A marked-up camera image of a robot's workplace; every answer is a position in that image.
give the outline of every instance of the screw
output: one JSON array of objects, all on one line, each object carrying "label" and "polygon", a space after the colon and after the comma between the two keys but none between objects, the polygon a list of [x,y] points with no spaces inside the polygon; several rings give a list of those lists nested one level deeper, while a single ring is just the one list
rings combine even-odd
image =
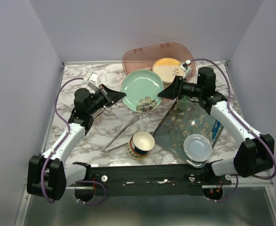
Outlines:
[{"label": "screw", "polygon": [[102,182],[106,182],[108,180],[108,176],[107,175],[103,175],[102,177],[101,177],[101,181]]},{"label": "screw", "polygon": [[230,181],[230,180],[232,179],[231,175],[229,175],[229,174],[227,174],[227,175],[225,176],[225,178],[226,178],[226,180],[228,180],[228,181]]}]

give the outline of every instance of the plate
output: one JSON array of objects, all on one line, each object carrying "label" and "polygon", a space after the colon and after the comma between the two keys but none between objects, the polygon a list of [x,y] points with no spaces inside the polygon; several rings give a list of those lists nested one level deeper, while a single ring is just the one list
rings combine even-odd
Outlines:
[{"label": "plate", "polygon": [[206,137],[200,134],[193,134],[185,139],[184,152],[191,160],[204,162],[211,157],[213,149]]},{"label": "plate", "polygon": [[134,112],[150,112],[162,102],[158,93],[164,90],[163,81],[152,71],[138,70],[128,74],[122,82],[121,92],[126,93],[123,103]]},{"label": "plate", "polygon": [[162,58],[153,64],[152,71],[160,76],[164,84],[171,84],[176,75],[184,76],[180,64],[180,61],[176,59]]}]

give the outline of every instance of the metal floor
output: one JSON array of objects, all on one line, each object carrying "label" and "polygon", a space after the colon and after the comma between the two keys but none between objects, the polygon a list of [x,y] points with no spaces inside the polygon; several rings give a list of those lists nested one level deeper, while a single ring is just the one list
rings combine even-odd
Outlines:
[{"label": "metal floor", "polygon": [[[225,194],[232,188],[225,189]],[[54,204],[33,196],[27,226],[274,226],[276,220],[264,187],[238,188],[222,203],[204,197],[109,197],[97,206],[76,203],[67,189]]]}]

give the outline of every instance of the green plate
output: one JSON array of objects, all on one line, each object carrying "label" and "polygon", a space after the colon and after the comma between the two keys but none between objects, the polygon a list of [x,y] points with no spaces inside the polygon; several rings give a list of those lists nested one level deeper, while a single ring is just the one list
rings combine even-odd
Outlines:
[{"label": "green plate", "polygon": [[164,90],[161,78],[152,71],[138,70],[128,74],[122,82],[121,92],[126,93],[123,103],[135,112],[149,112],[162,102],[158,93]]}]

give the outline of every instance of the marble surface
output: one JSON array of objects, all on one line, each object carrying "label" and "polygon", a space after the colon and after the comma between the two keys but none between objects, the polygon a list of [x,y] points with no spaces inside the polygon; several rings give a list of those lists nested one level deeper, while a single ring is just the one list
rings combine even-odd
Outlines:
[{"label": "marble surface", "polygon": [[[223,62],[217,62],[226,73]],[[205,62],[197,62],[196,72],[199,67],[211,66]],[[216,73],[216,89],[228,97],[226,82],[222,74],[214,68]],[[125,78],[122,64],[96,64],[96,65],[66,65],[62,84],[75,77],[87,77],[91,72],[98,74],[98,85],[103,83],[110,89],[120,91],[120,86]],[[197,73],[190,82],[196,82]],[[73,81],[61,92],[57,109],[58,112],[68,119],[73,109],[74,92],[87,87],[82,81]],[[240,113],[237,100],[232,91],[231,104]],[[105,146],[118,134],[118,132],[137,114],[140,120],[127,128],[125,132],[110,146],[110,148],[126,143],[136,131],[154,131],[161,122],[174,100],[163,100],[161,105],[149,113],[135,113],[129,110],[122,101],[119,101],[111,108],[106,108],[102,114],[99,124],[93,125],[86,137],[77,144],[65,167],[75,161],[86,162],[97,166],[129,166],[129,165],[157,165],[182,163],[168,151],[156,146],[151,154],[143,159],[133,159],[126,150],[126,145],[113,150],[106,151]],[[60,137],[66,128],[65,124],[57,117],[54,117],[52,131],[46,150]],[[237,152],[235,141],[224,129],[214,147],[213,154],[208,161],[234,157]]]}]

